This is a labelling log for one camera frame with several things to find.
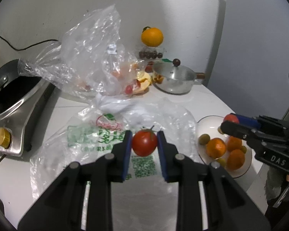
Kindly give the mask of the induction cooker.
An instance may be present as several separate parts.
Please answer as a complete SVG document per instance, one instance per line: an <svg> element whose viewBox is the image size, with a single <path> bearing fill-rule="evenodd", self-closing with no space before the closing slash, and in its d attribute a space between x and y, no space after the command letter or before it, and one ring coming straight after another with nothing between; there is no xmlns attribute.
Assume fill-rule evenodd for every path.
<svg viewBox="0 0 289 231"><path fill-rule="evenodd" d="M0 154L21 157L55 86L40 77L19 76L0 89Z"/></svg>

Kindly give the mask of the longan fruit four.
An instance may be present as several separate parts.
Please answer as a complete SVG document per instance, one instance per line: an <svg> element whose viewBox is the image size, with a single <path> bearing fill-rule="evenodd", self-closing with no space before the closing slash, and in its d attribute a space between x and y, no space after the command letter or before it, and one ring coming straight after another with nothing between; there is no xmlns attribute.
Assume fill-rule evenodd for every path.
<svg viewBox="0 0 289 231"><path fill-rule="evenodd" d="M224 134L223 131L221 130L221 127L218 127L218 132L219 132L221 135Z"/></svg>

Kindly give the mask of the clear box of dark fruits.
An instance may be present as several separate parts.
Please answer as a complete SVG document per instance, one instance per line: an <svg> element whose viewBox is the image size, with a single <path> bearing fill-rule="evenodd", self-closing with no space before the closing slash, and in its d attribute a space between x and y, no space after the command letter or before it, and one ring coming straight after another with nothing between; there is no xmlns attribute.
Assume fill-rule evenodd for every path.
<svg viewBox="0 0 289 231"><path fill-rule="evenodd" d="M163 47L149 47L146 45L140 46L136 50L138 58L143 60L160 60L164 56L165 49Z"/></svg>

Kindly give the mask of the steel saucepan with lid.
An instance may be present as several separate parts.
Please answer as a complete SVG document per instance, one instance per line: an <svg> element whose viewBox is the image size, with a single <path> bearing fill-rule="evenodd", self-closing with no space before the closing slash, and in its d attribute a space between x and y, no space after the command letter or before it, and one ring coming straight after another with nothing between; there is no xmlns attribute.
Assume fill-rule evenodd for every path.
<svg viewBox="0 0 289 231"><path fill-rule="evenodd" d="M153 84L161 91L169 94L187 94L196 80L204 80L204 73L196 73L181 65L179 59L163 60L152 65Z"/></svg>

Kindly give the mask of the tangerine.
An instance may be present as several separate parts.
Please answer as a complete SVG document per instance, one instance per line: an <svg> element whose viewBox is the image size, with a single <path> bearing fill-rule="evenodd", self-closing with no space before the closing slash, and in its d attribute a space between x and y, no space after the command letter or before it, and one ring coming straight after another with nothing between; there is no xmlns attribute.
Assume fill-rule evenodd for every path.
<svg viewBox="0 0 289 231"><path fill-rule="evenodd" d="M242 146L242 140L233 136L230 136L227 141L227 150L232 152L234 150L240 149Z"/></svg>
<svg viewBox="0 0 289 231"><path fill-rule="evenodd" d="M245 163L245 154L242 150L236 149L230 152L227 159L227 169L234 171L241 168Z"/></svg>
<svg viewBox="0 0 289 231"><path fill-rule="evenodd" d="M206 153L212 159L222 157L227 151L225 142L220 138L213 138L206 144Z"/></svg>

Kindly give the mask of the longan fruit three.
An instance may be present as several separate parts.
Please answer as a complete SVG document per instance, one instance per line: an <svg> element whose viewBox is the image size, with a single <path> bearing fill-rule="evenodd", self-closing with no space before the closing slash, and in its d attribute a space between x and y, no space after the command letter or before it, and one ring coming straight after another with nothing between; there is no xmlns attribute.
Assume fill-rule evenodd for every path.
<svg viewBox="0 0 289 231"><path fill-rule="evenodd" d="M245 154L247 152L247 148L245 146L241 146L241 151Z"/></svg>

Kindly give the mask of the black frying pan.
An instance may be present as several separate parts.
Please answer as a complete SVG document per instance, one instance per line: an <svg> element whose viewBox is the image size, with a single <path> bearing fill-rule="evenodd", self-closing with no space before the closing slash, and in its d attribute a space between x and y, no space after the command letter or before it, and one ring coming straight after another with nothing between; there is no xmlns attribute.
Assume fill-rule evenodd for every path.
<svg viewBox="0 0 289 231"><path fill-rule="evenodd" d="M20 76L18 74L18 59L4 64L0 68L0 114L15 105L40 80L40 77Z"/></svg>

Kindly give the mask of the longan fruit one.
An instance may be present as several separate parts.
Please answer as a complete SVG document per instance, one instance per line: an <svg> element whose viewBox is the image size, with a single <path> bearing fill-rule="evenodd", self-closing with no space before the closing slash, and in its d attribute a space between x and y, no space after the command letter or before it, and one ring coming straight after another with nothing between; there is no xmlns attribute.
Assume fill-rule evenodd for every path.
<svg viewBox="0 0 289 231"><path fill-rule="evenodd" d="M227 161L226 161L224 158L220 157L220 158L216 159L216 161L217 161L223 168L226 168Z"/></svg>

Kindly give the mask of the cherry tomato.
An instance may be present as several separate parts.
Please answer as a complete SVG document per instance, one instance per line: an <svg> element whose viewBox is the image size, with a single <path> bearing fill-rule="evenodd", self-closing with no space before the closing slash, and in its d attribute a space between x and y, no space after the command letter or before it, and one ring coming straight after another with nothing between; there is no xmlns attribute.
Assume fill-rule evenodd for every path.
<svg viewBox="0 0 289 231"><path fill-rule="evenodd" d="M229 121L229 122L236 123L236 124L240 123L236 114L227 114L223 119L223 122L225 122L225 121Z"/></svg>
<svg viewBox="0 0 289 231"><path fill-rule="evenodd" d="M152 129L143 129L135 133L131 146L136 155L147 157L151 155L158 145L158 139Z"/></svg>

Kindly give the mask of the flat printed plastic bag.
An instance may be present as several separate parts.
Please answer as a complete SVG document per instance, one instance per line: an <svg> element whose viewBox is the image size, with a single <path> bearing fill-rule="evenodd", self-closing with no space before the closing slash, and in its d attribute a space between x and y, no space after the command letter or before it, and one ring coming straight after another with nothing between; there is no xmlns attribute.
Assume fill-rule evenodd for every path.
<svg viewBox="0 0 289 231"><path fill-rule="evenodd" d="M194 161L197 154L197 123L186 108L167 98L147 103L138 99L99 96L78 112L38 148L30 159L32 196L37 199L73 161L94 162L123 141L125 132L145 128L162 130L167 142Z"/></svg>

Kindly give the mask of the orange peel pieces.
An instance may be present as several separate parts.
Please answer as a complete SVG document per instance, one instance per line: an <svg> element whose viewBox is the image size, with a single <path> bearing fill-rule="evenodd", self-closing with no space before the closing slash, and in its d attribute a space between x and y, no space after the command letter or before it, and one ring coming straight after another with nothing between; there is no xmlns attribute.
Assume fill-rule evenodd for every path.
<svg viewBox="0 0 289 231"><path fill-rule="evenodd" d="M161 84L164 77L153 73L154 62L133 63L122 67L117 79L122 82L125 95L144 94L152 84Z"/></svg>

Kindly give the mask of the large orange on box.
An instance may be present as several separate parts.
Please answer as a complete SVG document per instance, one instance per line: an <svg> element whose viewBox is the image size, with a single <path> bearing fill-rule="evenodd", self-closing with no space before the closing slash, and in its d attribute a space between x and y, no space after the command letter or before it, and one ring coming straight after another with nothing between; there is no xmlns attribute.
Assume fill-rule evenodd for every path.
<svg viewBox="0 0 289 231"><path fill-rule="evenodd" d="M144 27L141 34L141 41L149 47L158 47L163 43L164 36L160 29Z"/></svg>

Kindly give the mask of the white round plate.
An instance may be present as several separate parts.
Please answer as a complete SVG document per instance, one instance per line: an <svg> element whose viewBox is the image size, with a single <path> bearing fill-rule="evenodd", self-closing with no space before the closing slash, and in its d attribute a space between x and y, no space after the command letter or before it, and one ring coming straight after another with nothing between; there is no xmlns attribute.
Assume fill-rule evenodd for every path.
<svg viewBox="0 0 289 231"><path fill-rule="evenodd" d="M252 149L247 142L224 134L221 116L206 116L198 122L198 153L205 164L218 162L233 177L243 176L252 164Z"/></svg>

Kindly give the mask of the longan fruit two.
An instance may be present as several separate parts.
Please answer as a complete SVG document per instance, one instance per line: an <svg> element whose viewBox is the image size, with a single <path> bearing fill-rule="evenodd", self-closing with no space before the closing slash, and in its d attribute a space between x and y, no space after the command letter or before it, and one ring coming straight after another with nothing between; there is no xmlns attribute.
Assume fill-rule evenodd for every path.
<svg viewBox="0 0 289 231"><path fill-rule="evenodd" d="M198 138L198 143L202 146L205 146L208 142L210 141L210 136L209 134L202 134Z"/></svg>

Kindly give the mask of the crumpled clear plastic bag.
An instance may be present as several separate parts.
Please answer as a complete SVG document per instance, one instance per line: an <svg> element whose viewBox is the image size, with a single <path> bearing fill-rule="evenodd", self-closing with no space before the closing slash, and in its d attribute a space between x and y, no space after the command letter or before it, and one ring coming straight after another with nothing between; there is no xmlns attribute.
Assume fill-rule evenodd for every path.
<svg viewBox="0 0 289 231"><path fill-rule="evenodd" d="M49 42L32 57L20 59L21 76L40 77L62 92L91 101L97 95L125 95L117 76L122 67L146 63L124 47L120 15L114 5L87 13L61 42Z"/></svg>

